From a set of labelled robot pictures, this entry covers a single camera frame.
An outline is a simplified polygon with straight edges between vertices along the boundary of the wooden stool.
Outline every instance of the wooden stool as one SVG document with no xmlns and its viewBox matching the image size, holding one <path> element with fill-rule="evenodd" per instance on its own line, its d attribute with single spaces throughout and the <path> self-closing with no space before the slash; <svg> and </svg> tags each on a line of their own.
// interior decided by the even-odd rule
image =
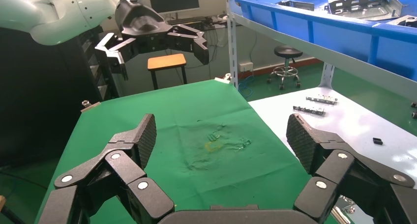
<svg viewBox="0 0 417 224">
<path fill-rule="evenodd" d="M 181 68 L 182 78 L 184 84 L 187 84 L 187 76 L 185 75 L 185 61 L 183 54 L 176 54 L 170 56 L 161 56 L 148 59 L 148 70 L 152 75 L 153 89 L 158 90 L 158 83 L 156 82 L 155 72 L 158 70 L 170 69 L 170 68 Z"/>
</svg>

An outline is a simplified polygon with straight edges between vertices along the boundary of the white robotic arm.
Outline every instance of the white robotic arm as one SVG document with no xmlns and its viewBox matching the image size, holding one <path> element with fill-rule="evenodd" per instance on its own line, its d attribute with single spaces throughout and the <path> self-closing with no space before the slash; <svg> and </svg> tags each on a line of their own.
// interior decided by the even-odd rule
<svg viewBox="0 0 417 224">
<path fill-rule="evenodd" d="M 113 15 L 119 0 L 0 0 L 0 27 L 42 45 L 67 41 Z"/>
</svg>

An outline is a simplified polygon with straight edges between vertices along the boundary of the power outlet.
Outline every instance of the power outlet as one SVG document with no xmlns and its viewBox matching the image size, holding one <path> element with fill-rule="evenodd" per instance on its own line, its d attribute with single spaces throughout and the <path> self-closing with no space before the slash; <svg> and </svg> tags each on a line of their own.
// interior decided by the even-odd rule
<svg viewBox="0 0 417 224">
<path fill-rule="evenodd" d="M 253 71 L 253 63 L 252 62 L 239 63 L 239 71 L 240 72 Z"/>
</svg>

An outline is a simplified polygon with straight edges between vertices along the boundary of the stool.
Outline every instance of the stool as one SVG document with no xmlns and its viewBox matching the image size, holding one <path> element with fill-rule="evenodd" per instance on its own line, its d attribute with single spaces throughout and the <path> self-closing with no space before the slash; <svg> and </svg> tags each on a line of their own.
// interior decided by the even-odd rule
<svg viewBox="0 0 417 224">
<path fill-rule="evenodd" d="M 158 83 L 156 81 L 156 71 L 170 69 L 170 68 L 181 68 L 182 78 L 184 84 L 187 84 L 187 76 L 185 75 L 186 61 L 183 54 L 176 54 L 170 56 L 161 56 L 148 59 L 148 70 L 152 75 L 153 89 L 158 90 Z"/>
<path fill-rule="evenodd" d="M 299 50 L 296 50 L 294 48 L 291 48 L 290 46 L 277 46 L 274 49 L 274 53 L 279 56 L 285 58 L 285 64 L 282 67 L 276 67 L 270 74 L 277 75 L 281 77 L 281 84 L 279 85 L 279 89 L 284 89 L 284 79 L 287 77 L 294 77 L 294 80 L 297 81 L 296 87 L 300 87 L 300 81 L 298 77 L 298 70 L 296 68 L 290 67 L 290 59 L 293 60 L 293 63 L 295 63 L 294 58 L 300 57 L 302 55 L 302 52 Z M 271 83 L 272 78 L 267 79 L 267 83 Z"/>
</svg>

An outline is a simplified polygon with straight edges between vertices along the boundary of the black stool seat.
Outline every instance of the black stool seat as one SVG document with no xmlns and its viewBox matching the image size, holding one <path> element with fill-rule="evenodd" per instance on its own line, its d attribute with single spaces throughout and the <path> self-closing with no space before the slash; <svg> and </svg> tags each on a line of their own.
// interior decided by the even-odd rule
<svg viewBox="0 0 417 224">
<path fill-rule="evenodd" d="M 302 55 L 302 52 L 296 50 L 290 46 L 277 46 L 274 49 L 274 53 L 283 58 L 297 58 Z"/>
</svg>

